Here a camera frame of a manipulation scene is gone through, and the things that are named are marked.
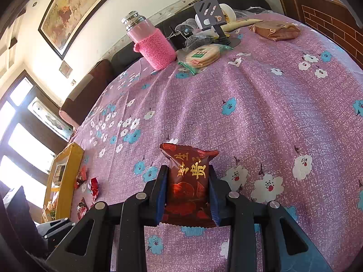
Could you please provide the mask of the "red black candy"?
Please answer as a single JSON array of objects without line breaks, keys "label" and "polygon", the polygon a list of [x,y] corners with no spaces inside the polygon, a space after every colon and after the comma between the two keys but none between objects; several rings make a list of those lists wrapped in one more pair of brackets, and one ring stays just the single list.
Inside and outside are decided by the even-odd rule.
[{"label": "red black candy", "polygon": [[76,180],[74,183],[74,188],[78,189],[82,184],[87,180],[87,168],[86,166],[82,166],[80,170],[78,171],[78,174],[76,176]]},{"label": "red black candy", "polygon": [[84,197],[82,197],[81,201],[78,203],[77,207],[76,207],[76,214],[78,216],[78,219],[81,220],[85,214],[88,211],[88,207],[86,204],[86,201],[84,199]]}]

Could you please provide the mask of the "red candy wrapper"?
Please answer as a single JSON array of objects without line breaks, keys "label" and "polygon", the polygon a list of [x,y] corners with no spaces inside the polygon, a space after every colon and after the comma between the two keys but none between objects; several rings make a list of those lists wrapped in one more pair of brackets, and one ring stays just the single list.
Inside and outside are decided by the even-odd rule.
[{"label": "red candy wrapper", "polygon": [[88,189],[92,195],[92,201],[96,202],[97,198],[98,198],[98,194],[99,194],[99,186],[98,186],[98,181],[96,177],[91,178],[91,180],[89,181],[88,184]]}]

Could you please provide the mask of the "dark red rose snack bag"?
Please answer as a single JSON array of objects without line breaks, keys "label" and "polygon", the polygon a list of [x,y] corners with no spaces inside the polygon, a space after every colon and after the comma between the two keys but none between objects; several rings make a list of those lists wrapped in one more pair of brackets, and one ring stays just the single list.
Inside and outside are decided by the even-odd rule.
[{"label": "dark red rose snack bag", "polygon": [[181,227],[213,228],[208,179],[209,162],[219,151],[162,143],[160,150],[169,160],[163,223]]}]

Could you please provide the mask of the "clear soda cracker pack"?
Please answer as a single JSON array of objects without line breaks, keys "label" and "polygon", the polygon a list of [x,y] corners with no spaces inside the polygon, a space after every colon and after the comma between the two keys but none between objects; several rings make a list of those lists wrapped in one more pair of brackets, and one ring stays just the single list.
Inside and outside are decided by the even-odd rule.
[{"label": "clear soda cracker pack", "polygon": [[55,168],[55,174],[52,183],[56,186],[61,185],[61,181],[63,179],[63,174],[65,172],[66,164],[59,164]]}]

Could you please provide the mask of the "yellow cardboard tray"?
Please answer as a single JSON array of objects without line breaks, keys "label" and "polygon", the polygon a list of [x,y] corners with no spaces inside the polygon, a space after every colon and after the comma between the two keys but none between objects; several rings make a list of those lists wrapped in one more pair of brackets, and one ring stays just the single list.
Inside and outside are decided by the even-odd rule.
[{"label": "yellow cardboard tray", "polygon": [[[41,223],[47,222],[46,207],[52,202],[53,196],[57,193],[57,202],[55,208],[55,219],[64,217],[70,218],[71,206],[73,200],[74,183],[80,169],[84,150],[76,143],[69,144],[60,152],[52,162],[52,167],[47,179],[46,193],[44,197],[43,210],[41,214]],[[65,165],[60,187],[52,187],[52,182],[56,174],[57,166]]]}]

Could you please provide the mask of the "purple floral tablecloth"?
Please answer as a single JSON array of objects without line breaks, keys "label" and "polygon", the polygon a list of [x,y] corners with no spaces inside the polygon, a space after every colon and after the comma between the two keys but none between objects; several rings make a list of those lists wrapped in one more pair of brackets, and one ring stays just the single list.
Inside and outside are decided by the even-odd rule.
[{"label": "purple floral tablecloth", "polygon": [[122,202],[155,179],[162,143],[217,150],[217,176],[280,202],[332,270],[347,269],[362,248],[362,65],[299,29],[274,42],[241,28],[241,43],[198,74],[144,59],[122,72],[73,137],[99,199]]}]

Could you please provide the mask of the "round crackers clear pack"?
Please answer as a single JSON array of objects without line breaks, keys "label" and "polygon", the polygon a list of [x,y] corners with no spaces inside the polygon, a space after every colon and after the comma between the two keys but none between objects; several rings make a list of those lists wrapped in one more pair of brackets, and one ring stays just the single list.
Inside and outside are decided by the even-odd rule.
[{"label": "round crackers clear pack", "polygon": [[203,45],[191,52],[177,51],[178,65],[185,71],[196,75],[203,69],[216,62],[223,53],[233,50],[233,47],[221,44]]}]

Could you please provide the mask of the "pink thermos knitted sleeve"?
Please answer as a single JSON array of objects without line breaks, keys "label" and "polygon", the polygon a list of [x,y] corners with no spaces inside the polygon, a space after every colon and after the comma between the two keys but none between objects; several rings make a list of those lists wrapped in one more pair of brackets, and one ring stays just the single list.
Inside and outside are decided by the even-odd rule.
[{"label": "pink thermos knitted sleeve", "polygon": [[121,22],[134,42],[133,51],[140,53],[156,71],[175,61],[176,51],[171,43],[146,17],[133,10]]}]

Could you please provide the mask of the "brown snack bag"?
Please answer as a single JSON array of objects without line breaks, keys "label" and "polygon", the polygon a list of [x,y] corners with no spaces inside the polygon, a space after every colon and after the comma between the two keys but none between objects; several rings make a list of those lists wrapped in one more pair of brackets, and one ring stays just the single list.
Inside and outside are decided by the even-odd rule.
[{"label": "brown snack bag", "polygon": [[300,30],[292,23],[282,21],[263,21],[249,27],[250,31],[272,41],[285,41],[295,39]]}]

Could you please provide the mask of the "beige horn-shaped object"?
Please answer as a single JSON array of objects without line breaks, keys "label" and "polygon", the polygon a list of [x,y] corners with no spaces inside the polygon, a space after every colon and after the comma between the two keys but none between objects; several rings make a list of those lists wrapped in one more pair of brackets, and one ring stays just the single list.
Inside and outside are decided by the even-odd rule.
[{"label": "beige horn-shaped object", "polygon": [[233,22],[229,22],[226,25],[222,25],[221,28],[224,32],[230,32],[234,31],[235,29],[238,29],[240,27],[248,27],[250,25],[253,25],[255,23],[262,22],[263,20],[255,19],[255,18],[249,18],[244,20],[236,20]]}]

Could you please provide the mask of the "clear plastic bag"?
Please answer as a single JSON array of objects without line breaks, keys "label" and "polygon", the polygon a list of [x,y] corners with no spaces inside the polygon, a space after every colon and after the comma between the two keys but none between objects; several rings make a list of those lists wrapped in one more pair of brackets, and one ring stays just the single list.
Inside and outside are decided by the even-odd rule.
[{"label": "clear plastic bag", "polygon": [[209,45],[218,35],[214,29],[202,31],[195,19],[189,18],[175,27],[175,38],[172,39],[176,50],[190,52],[200,46]]}]

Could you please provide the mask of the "wooden cabinet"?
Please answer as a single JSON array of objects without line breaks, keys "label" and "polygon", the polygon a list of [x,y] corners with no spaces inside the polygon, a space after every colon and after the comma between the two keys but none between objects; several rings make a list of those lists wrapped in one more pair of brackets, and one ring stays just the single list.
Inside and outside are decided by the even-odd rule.
[{"label": "wooden cabinet", "polygon": [[346,6],[334,0],[280,0],[284,15],[337,43],[362,67],[362,29]]}]

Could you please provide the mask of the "white container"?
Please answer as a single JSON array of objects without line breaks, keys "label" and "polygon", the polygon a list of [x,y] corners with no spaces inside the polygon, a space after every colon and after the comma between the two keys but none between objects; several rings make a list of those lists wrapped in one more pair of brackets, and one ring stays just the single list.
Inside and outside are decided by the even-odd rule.
[{"label": "white container", "polygon": [[227,23],[236,21],[236,13],[230,6],[224,3],[219,4],[219,6],[223,12],[223,15],[225,16],[225,20]]}]

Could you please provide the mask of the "framed painting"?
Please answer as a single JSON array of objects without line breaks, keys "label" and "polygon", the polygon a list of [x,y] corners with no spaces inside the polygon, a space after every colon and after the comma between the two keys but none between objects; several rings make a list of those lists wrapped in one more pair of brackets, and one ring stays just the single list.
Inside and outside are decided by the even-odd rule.
[{"label": "framed painting", "polygon": [[63,60],[88,20],[107,0],[51,0],[38,31]]}]

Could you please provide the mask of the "small wall plaque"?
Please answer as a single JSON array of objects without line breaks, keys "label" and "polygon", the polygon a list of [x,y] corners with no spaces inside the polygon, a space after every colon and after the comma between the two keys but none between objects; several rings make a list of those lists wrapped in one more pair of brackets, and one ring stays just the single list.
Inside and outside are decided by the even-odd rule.
[{"label": "small wall plaque", "polygon": [[71,74],[71,72],[73,71],[73,69],[69,66],[69,64],[66,61],[62,61],[60,67],[59,67],[59,71],[66,77],[68,78],[69,75]]}]

